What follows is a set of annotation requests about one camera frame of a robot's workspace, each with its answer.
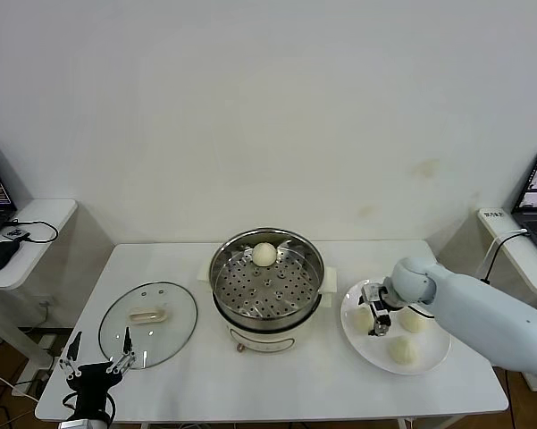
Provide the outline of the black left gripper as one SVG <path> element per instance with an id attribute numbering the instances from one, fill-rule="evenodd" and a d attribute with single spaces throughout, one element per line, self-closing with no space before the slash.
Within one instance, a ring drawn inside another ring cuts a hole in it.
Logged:
<path id="1" fill-rule="evenodd" d="M 105 412 L 108 392 L 122 381 L 122 373 L 126 373 L 136 360 L 130 328 L 127 326 L 125 329 L 122 355 L 113 363 L 102 362 L 78 367 L 80 339 L 81 332 L 78 332 L 68 346 L 65 356 L 58 360 L 65 377 L 71 378 L 67 381 L 69 388 L 77 396 L 72 417 L 109 418 Z"/>

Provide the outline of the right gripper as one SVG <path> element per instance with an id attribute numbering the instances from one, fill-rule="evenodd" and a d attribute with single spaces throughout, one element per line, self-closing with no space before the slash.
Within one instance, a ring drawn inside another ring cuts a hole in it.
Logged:
<path id="1" fill-rule="evenodd" d="M 357 302 L 358 308 L 368 307 L 373 317 L 370 336 L 385 336 L 390 329 L 389 312 L 396 308 L 388 301 L 389 293 L 385 286 L 380 283 L 365 283 L 360 289 L 360 297 Z"/>

